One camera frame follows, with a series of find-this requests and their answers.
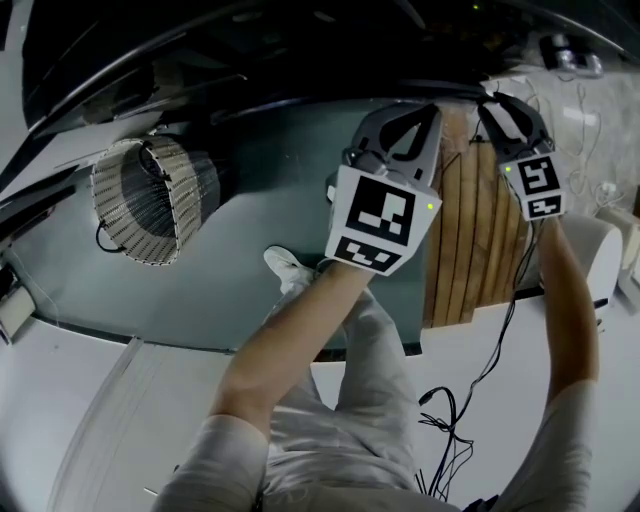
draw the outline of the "leg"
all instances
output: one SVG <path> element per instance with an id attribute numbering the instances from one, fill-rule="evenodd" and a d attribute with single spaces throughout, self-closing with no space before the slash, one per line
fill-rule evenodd
<path id="1" fill-rule="evenodd" d="M 347 365 L 336 411 L 356 422 L 370 451 L 414 471 L 419 408 L 396 326 L 366 290 L 343 327 Z"/>
<path id="2" fill-rule="evenodd" d="M 311 283 L 313 274 L 307 269 L 292 271 L 290 262 L 297 263 L 297 260 L 288 251 L 279 249 L 275 254 L 267 253 L 265 260 L 280 277 L 280 290 L 284 294 L 271 312 L 275 314 L 302 293 Z M 361 444 L 340 428 L 335 411 L 322 403 L 310 369 L 274 407 L 270 426 L 271 442 L 263 485 L 265 494 L 287 486 L 288 463 L 295 461 L 301 452 L 362 451 Z"/>

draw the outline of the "white floor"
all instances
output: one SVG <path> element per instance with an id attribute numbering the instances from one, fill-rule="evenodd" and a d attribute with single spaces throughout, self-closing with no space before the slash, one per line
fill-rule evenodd
<path id="1" fill-rule="evenodd" d="M 69 443 L 124 345 L 28 320 L 0 343 L 0 504 L 45 512 Z"/>
<path id="2" fill-rule="evenodd" d="M 436 386 L 448 386 L 458 407 L 469 384 L 493 350 L 505 306 L 476 311 L 473 323 L 432 331 L 423 336 L 424 354 L 409 361 L 418 396 Z M 636 407 L 640 374 L 640 316 L 630 317 L 619 304 L 601 326 L 599 414 L 594 441 L 589 510 L 622 511 L 640 490 L 640 410 Z M 325 403 L 337 401 L 344 365 L 313 367 Z M 462 508 L 478 498 L 500 493 L 523 460 L 542 416 L 549 378 L 541 299 L 519 303 L 504 340 L 502 357 L 493 373 L 476 387 L 458 435 L 475 440 L 473 458 L 455 477 L 450 501 Z M 448 419 L 444 397 L 424 406 Z M 446 434 L 424 426 L 417 457 L 427 485 L 442 457 Z"/>

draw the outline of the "black cable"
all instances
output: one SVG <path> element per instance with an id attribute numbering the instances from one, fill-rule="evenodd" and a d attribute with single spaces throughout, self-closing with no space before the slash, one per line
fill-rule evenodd
<path id="1" fill-rule="evenodd" d="M 444 175 L 447 173 L 447 171 L 449 170 L 449 168 L 453 165 L 453 163 L 458 159 L 458 158 L 462 158 L 462 153 L 456 153 L 455 156 L 453 156 L 451 158 L 451 160 L 449 160 L 449 162 L 447 163 L 447 165 L 444 166 L 444 168 L 442 169 L 442 174 L 440 176 L 440 187 L 438 187 L 438 193 L 442 192 L 442 184 L 444 183 Z"/>
<path id="2" fill-rule="evenodd" d="M 440 391 L 444 392 L 447 395 L 447 398 L 449 400 L 449 410 L 450 410 L 450 417 L 451 417 L 451 420 L 449 421 L 449 423 L 446 423 L 441 418 L 434 418 L 433 416 L 430 416 L 429 414 L 420 413 L 420 415 L 423 417 L 423 419 L 420 420 L 419 423 L 424 424 L 424 425 L 429 425 L 429 426 L 435 426 L 438 429 L 440 429 L 442 432 L 447 432 L 449 434 L 449 439 L 447 440 L 447 446 L 445 448 L 444 454 L 442 456 L 440 464 L 438 465 L 438 468 L 437 468 L 436 473 L 435 473 L 435 475 L 433 477 L 433 480 L 431 481 L 431 485 L 429 486 L 429 491 L 428 491 L 429 496 L 439 497 L 441 500 L 447 502 L 448 499 L 449 499 L 449 491 L 451 489 L 451 482 L 453 481 L 453 478 L 456 476 L 458 471 L 460 471 L 460 468 L 464 464 L 466 464 L 471 459 L 471 457 L 473 457 L 473 441 L 469 440 L 469 439 L 460 438 L 458 435 L 456 435 L 455 428 L 456 428 L 456 425 L 458 424 L 458 422 L 464 416 L 464 414 L 465 414 L 465 412 L 467 410 L 467 407 L 469 406 L 469 403 L 471 402 L 471 397 L 473 396 L 473 391 L 474 391 L 475 387 L 480 382 L 482 382 L 482 380 L 484 380 L 494 370 L 494 368 L 498 364 L 498 361 L 500 360 L 500 355 L 502 353 L 502 343 L 504 341 L 504 336 L 505 336 L 505 334 L 507 332 L 507 328 L 509 327 L 509 324 L 511 323 L 511 320 L 512 320 L 513 315 L 515 313 L 515 308 L 516 308 L 515 293 L 516 293 L 518 285 L 521 283 L 522 279 L 524 278 L 524 276 L 527 273 L 527 270 L 529 268 L 529 263 L 531 262 L 531 257 L 533 255 L 533 251 L 535 250 L 535 247 L 536 247 L 536 244 L 537 244 L 537 241 L 538 241 L 538 234 L 540 232 L 541 226 L 542 226 L 542 224 L 540 225 L 539 229 L 536 229 L 536 225 L 532 224 L 533 229 L 532 229 L 531 240 L 529 242 L 529 246 L 527 247 L 526 251 L 524 252 L 524 254 L 522 256 L 522 259 L 520 260 L 520 263 L 518 264 L 518 268 L 516 269 L 516 273 L 515 273 L 515 276 L 514 276 L 514 279 L 513 279 L 513 290 L 514 290 L 514 292 L 513 292 L 513 295 L 511 297 L 511 301 L 509 302 L 509 307 L 507 308 L 507 312 L 506 312 L 505 317 L 504 317 L 504 322 L 503 322 L 502 328 L 500 330 L 500 335 L 498 336 L 498 341 L 496 343 L 495 348 L 493 349 L 493 352 L 491 353 L 491 356 L 489 357 L 489 360 L 487 361 L 487 364 L 485 365 L 483 370 L 480 372 L 480 375 L 469 386 L 469 392 L 467 393 L 467 397 L 465 399 L 464 405 L 462 406 L 462 409 L 460 410 L 460 413 L 458 413 L 458 414 L 456 413 L 457 412 L 456 401 L 455 401 L 455 397 L 454 397 L 453 393 L 451 392 L 451 390 L 449 390 L 449 388 L 447 388 L 445 386 L 439 386 L 437 388 L 432 389 L 431 391 L 428 391 L 419 400 L 419 404 L 420 404 L 420 406 L 422 406 L 422 405 L 426 404 L 429 400 L 431 400 L 431 398 L 433 398 L 433 396 L 436 393 L 438 393 Z M 467 445 L 467 448 L 462 450 L 460 453 L 457 452 L 457 443 L 458 442 Z M 450 451 L 452 446 L 453 446 L 453 458 L 451 459 L 451 461 L 449 461 L 449 463 L 447 463 L 447 458 L 449 456 L 449 451 Z M 467 452 L 469 452 L 469 455 L 467 456 L 467 458 L 464 459 L 456 467 L 455 466 L 455 461 L 459 457 L 462 457 Z M 449 477 L 448 477 L 444 487 L 441 489 L 440 488 L 440 484 L 442 483 L 443 478 L 445 477 L 447 472 L 449 472 Z"/>
<path id="3" fill-rule="evenodd" d="M 116 254 L 119 252 L 122 252 L 125 250 L 124 247 L 117 247 L 116 249 L 109 249 L 107 247 L 104 247 L 101 243 L 100 243 L 100 230 L 103 229 L 106 225 L 106 222 L 104 220 L 101 220 L 100 223 L 98 224 L 98 229 L 96 229 L 96 244 L 98 244 L 98 247 L 100 247 L 100 249 L 102 249 L 104 252 L 108 252 L 110 254 Z"/>
<path id="4" fill-rule="evenodd" d="M 418 478 L 418 475 L 413 475 L 413 478 L 416 479 L 416 482 L 418 482 L 418 489 L 420 489 L 420 494 L 426 494 L 423 490 L 422 490 L 422 484 L 420 483 L 420 479 Z"/>
<path id="5" fill-rule="evenodd" d="M 476 124 L 476 130 L 473 132 L 473 135 L 471 136 L 471 139 L 469 140 L 469 142 L 480 142 L 482 140 L 482 137 L 478 135 L 478 130 L 480 130 L 481 122 L 482 122 L 482 119 L 478 119 L 478 124 Z"/>
<path id="6" fill-rule="evenodd" d="M 427 484 L 424 483 L 424 475 L 422 474 L 422 468 L 420 468 L 420 480 L 422 480 L 422 494 L 427 494 Z"/>

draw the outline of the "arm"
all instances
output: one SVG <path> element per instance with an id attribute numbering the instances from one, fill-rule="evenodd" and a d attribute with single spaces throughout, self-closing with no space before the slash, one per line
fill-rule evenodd
<path id="1" fill-rule="evenodd" d="M 269 439 L 273 408 L 302 378 L 372 277 L 366 270 L 332 264 L 238 351 L 211 415 L 243 419 Z"/>
<path id="2" fill-rule="evenodd" d="M 598 380 L 598 333 L 593 301 L 557 218 L 540 235 L 551 382 L 547 404 L 571 384 Z"/>
<path id="3" fill-rule="evenodd" d="M 557 219 L 540 235 L 551 380 L 538 433 L 492 512 L 585 511 L 598 378 L 598 340 L 586 280 Z"/>

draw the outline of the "gray pants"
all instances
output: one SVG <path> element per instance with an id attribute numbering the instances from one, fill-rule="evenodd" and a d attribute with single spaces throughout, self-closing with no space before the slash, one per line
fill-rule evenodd
<path id="1" fill-rule="evenodd" d="M 271 314 L 307 285 L 292 283 Z M 310 370 L 280 401 L 271 422 L 267 493 L 327 479 L 414 488 L 418 402 L 395 324 L 366 290 L 342 327 L 347 362 L 338 404 L 332 410 L 322 403 Z M 352 462 L 357 467 L 345 468 Z"/>

